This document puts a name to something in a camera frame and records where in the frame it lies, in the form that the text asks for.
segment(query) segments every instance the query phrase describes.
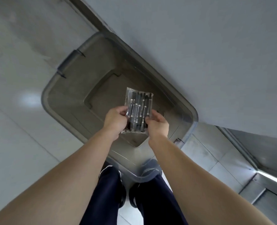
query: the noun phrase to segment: forearm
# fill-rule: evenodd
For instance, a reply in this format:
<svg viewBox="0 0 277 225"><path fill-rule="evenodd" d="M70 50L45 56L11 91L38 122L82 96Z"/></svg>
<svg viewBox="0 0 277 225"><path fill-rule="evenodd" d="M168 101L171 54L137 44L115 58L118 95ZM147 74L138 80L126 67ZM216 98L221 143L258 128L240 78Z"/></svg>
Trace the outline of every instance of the forearm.
<svg viewBox="0 0 277 225"><path fill-rule="evenodd" d="M0 211L0 224L79 224L113 138L96 133Z"/></svg>
<svg viewBox="0 0 277 225"><path fill-rule="evenodd" d="M164 136L149 141L189 224L272 224Z"/></svg>

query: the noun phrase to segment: pants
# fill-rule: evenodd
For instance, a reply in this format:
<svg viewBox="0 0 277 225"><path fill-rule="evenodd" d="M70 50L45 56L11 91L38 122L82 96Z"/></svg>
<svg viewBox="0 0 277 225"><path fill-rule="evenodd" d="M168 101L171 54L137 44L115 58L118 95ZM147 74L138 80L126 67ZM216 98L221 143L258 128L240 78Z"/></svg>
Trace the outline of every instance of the pants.
<svg viewBox="0 0 277 225"><path fill-rule="evenodd" d="M117 225L122 183L114 167L105 169L93 192L80 225ZM135 196L144 225L185 224L184 215L161 175L141 183Z"/></svg>

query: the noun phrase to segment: tile floor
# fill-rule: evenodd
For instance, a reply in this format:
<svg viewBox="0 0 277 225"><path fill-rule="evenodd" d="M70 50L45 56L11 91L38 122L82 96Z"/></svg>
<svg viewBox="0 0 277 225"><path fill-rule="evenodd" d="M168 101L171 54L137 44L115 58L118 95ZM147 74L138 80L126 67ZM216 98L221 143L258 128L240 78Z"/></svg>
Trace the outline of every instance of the tile floor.
<svg viewBox="0 0 277 225"><path fill-rule="evenodd" d="M63 0L0 0L0 209L82 145L43 110L40 96L58 64L94 32ZM200 123L183 151L236 192L254 174L215 126ZM118 224L143 224L129 201Z"/></svg>

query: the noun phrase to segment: clear plastic bag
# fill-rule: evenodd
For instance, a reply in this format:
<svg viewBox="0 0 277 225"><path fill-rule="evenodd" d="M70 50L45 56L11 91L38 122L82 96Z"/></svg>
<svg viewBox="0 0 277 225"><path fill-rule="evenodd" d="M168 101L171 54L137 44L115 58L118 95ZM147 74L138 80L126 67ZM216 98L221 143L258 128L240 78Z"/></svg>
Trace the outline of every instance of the clear plastic bag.
<svg viewBox="0 0 277 225"><path fill-rule="evenodd" d="M128 122L122 133L148 133L145 117L151 117L152 99L153 93L127 88L125 106L128 106Z"/></svg>

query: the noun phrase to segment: translucent container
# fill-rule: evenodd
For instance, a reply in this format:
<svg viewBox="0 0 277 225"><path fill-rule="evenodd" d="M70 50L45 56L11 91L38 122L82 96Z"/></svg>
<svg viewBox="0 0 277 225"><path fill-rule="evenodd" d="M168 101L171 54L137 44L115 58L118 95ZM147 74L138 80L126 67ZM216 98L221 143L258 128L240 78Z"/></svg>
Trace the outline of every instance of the translucent container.
<svg viewBox="0 0 277 225"><path fill-rule="evenodd" d="M113 33L97 32L58 67L42 95L45 110L85 143L103 127L108 110L124 105L126 88L154 94L153 109L170 124L168 137L182 147L198 122L194 107L154 68ZM154 153L145 134L120 134L107 161L133 181L143 174Z"/></svg>

